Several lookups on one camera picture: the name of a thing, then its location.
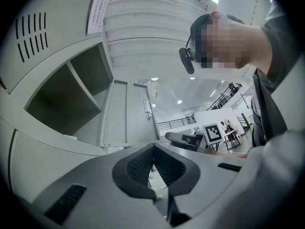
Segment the railing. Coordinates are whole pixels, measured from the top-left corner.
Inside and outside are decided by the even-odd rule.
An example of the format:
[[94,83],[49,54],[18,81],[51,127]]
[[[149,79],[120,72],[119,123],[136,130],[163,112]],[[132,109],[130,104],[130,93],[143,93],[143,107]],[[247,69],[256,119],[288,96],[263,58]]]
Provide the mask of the railing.
[[231,83],[222,93],[222,95],[207,110],[222,108],[241,88],[242,85],[238,83]]
[[158,123],[159,131],[196,123],[194,116]]

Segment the cabinet shelf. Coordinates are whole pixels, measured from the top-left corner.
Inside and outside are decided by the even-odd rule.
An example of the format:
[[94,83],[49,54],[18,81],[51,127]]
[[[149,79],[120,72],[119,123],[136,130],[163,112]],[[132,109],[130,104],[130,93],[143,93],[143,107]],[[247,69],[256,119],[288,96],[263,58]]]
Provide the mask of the cabinet shelf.
[[58,69],[25,110],[59,133],[98,146],[110,82],[96,45]]
[[46,81],[26,111],[48,127],[66,135],[74,135],[101,112],[92,95],[75,78],[67,64]]
[[77,55],[71,59],[71,64],[102,109],[106,97],[105,93],[111,80],[107,74],[99,46],[96,45]]

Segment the gray shirt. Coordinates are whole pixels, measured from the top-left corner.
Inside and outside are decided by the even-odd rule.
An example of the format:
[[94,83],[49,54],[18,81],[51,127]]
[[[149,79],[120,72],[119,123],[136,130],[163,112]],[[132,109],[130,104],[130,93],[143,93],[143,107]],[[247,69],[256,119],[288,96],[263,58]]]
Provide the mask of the gray shirt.
[[253,75],[255,86],[251,101],[254,118],[253,147],[265,145],[272,137],[287,130],[271,94],[288,75],[301,52],[288,16],[276,1],[272,3],[261,28],[271,44],[272,61],[267,75],[258,69]]

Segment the chair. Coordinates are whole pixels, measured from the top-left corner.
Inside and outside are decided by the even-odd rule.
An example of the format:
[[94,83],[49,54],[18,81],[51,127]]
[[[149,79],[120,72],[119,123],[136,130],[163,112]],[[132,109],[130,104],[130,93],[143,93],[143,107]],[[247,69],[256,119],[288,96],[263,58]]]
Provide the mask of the chair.
[[176,132],[167,132],[165,134],[165,138],[172,142],[173,146],[183,148],[186,150],[194,151],[196,152],[196,141],[202,140],[203,135],[197,134],[197,135],[186,135]]

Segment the ceiling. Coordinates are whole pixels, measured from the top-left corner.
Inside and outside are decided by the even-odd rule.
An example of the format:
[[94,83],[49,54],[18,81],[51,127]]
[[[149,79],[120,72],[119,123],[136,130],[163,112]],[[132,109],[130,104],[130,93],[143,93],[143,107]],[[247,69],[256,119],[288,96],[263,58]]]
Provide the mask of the ceiling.
[[[156,115],[212,104],[230,82],[249,83],[255,68],[199,69],[190,80],[179,57],[191,24],[218,9],[246,24],[264,22],[269,0],[110,0],[104,18],[105,37],[115,79],[150,84]],[[147,79],[159,77],[156,82]]]
[[211,79],[191,80],[186,78],[159,78],[157,81],[148,81],[149,95],[152,104],[155,104],[154,112],[156,116],[166,116],[171,112],[184,112],[191,108],[206,106],[207,109],[220,93],[224,92],[229,82]]

